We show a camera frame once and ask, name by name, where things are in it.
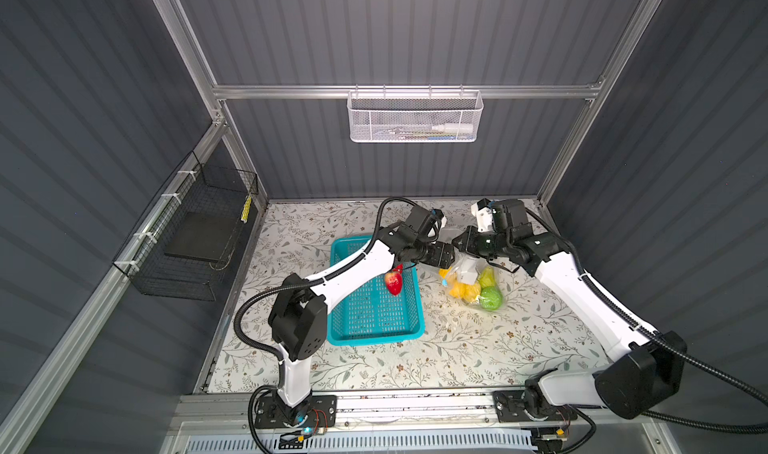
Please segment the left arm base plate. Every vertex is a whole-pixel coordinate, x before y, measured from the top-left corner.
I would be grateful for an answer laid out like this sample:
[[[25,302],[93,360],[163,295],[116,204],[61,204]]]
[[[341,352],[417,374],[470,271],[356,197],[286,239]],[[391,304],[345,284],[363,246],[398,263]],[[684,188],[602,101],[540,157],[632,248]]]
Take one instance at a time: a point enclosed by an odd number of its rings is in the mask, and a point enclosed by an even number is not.
[[[310,395],[295,407],[285,404],[279,395],[259,397],[253,407],[256,428],[278,429],[298,427],[334,427],[338,397]]]

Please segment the teal plastic basket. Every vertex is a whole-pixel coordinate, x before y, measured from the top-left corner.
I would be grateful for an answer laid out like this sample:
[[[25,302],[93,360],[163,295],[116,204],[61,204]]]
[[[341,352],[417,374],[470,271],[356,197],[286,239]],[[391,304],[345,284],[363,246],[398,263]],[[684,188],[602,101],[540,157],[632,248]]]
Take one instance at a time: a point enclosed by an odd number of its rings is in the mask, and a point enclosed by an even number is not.
[[[328,315],[327,340],[354,347],[397,343],[421,337],[425,327],[418,270],[406,267],[397,295],[380,274],[345,297]]]

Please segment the orange yellow round fruit toy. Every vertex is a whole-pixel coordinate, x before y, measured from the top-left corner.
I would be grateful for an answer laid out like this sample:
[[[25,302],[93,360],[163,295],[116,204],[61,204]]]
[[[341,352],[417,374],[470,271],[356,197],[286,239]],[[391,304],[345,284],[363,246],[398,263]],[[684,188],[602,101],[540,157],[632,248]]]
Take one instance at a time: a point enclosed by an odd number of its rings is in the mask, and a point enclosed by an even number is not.
[[[449,286],[448,294],[456,299],[462,299],[464,295],[465,287],[461,282],[452,283]]]

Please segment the green apple toy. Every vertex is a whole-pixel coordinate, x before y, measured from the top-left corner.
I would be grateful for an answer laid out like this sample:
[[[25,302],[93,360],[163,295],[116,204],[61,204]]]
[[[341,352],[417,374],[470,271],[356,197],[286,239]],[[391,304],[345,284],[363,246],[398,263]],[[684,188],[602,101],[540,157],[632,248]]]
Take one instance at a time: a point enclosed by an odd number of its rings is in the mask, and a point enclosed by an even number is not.
[[[502,303],[502,293],[496,286],[482,288],[479,296],[479,304],[484,310],[496,311],[501,307]]]

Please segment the green pear toy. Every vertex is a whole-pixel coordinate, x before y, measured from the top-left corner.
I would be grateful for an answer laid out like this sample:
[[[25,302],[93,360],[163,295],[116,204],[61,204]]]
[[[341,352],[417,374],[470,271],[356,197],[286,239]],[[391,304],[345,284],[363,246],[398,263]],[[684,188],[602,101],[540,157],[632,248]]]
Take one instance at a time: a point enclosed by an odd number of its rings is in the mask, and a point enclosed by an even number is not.
[[[481,286],[482,289],[495,287],[496,278],[494,274],[494,269],[491,266],[486,266],[482,270],[482,272],[478,275],[477,283]]]

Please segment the red strawberry toy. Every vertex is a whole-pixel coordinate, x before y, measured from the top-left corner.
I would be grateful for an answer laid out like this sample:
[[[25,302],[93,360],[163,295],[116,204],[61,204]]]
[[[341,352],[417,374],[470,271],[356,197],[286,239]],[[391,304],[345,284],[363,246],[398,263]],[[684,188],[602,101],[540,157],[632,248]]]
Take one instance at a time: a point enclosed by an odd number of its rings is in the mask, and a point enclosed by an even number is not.
[[[403,290],[403,270],[403,265],[399,264],[384,275],[385,286],[393,296],[398,296]]]

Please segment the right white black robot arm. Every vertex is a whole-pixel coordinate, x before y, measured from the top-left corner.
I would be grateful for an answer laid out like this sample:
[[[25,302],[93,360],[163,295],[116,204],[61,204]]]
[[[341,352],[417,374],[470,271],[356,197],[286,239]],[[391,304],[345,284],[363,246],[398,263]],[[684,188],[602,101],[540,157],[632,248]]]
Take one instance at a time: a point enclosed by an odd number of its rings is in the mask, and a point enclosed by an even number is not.
[[[605,407],[633,419],[679,391],[684,366],[676,353],[686,351],[683,339],[658,334],[628,310],[579,265],[574,248],[560,236],[544,232],[516,239],[469,226],[452,244],[464,254],[502,257],[523,268],[565,302],[609,359],[596,368],[553,368],[528,379],[524,401],[531,418],[572,405]]]

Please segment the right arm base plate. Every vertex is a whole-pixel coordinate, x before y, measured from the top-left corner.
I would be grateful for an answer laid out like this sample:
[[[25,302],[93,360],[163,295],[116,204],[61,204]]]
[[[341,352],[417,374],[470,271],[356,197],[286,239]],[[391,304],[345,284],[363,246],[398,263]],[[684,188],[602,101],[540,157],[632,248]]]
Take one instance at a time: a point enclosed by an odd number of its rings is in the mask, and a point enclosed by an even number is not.
[[[535,407],[525,399],[525,389],[502,389],[491,393],[493,407],[499,422],[563,421],[566,424],[578,418],[578,414],[566,406]]]

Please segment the clear zip top bag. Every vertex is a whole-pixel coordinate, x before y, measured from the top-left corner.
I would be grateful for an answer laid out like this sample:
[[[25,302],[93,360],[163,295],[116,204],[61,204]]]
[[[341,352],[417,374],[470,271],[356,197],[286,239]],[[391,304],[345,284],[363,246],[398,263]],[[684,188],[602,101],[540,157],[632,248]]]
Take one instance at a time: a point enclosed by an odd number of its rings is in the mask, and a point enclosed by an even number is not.
[[[461,282],[465,284],[474,284],[475,282],[477,282],[478,275],[482,272],[482,270],[486,266],[491,266],[494,269],[494,274],[496,278],[496,287],[501,291],[499,286],[500,273],[502,271],[507,271],[511,273],[511,270],[509,270],[506,265],[499,264],[494,261],[488,261],[482,258],[476,258],[465,253],[461,253],[456,248],[455,248],[455,262],[450,268],[439,268],[438,276],[441,279],[441,284],[444,287],[445,292],[448,294],[449,286],[452,283]],[[440,269],[450,270],[450,274],[448,275],[447,278],[443,279],[439,275]],[[458,300],[462,301],[465,305],[469,307],[484,310],[480,306],[479,302],[467,303],[463,299],[458,299]]]

